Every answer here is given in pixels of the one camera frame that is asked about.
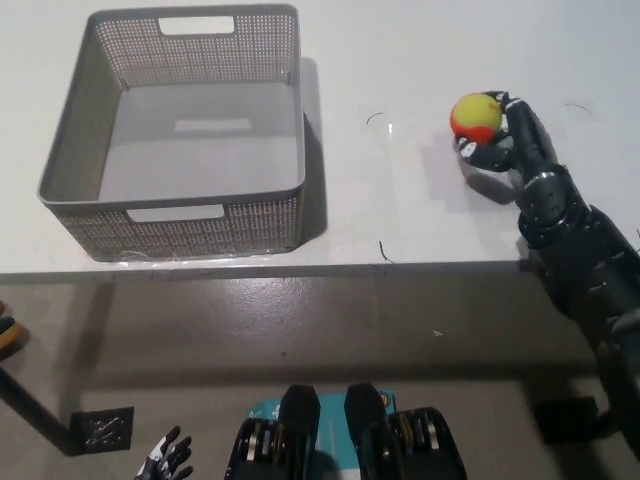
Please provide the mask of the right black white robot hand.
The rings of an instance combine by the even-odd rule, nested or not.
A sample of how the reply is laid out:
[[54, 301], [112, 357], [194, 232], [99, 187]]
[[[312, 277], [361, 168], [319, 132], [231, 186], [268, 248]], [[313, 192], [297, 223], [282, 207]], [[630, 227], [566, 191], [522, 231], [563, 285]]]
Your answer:
[[530, 247], [540, 249], [590, 228], [591, 208], [526, 101], [506, 91], [467, 94], [449, 121], [463, 164], [512, 177], [518, 227]]

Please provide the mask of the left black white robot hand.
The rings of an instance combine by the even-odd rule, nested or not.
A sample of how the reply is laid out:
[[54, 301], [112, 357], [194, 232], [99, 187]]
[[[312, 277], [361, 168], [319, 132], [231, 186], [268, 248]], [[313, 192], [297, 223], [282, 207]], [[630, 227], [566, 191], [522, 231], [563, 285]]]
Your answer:
[[174, 426], [146, 456], [135, 480], [182, 480], [194, 471], [187, 465], [191, 457], [192, 438], [180, 439], [181, 427]]

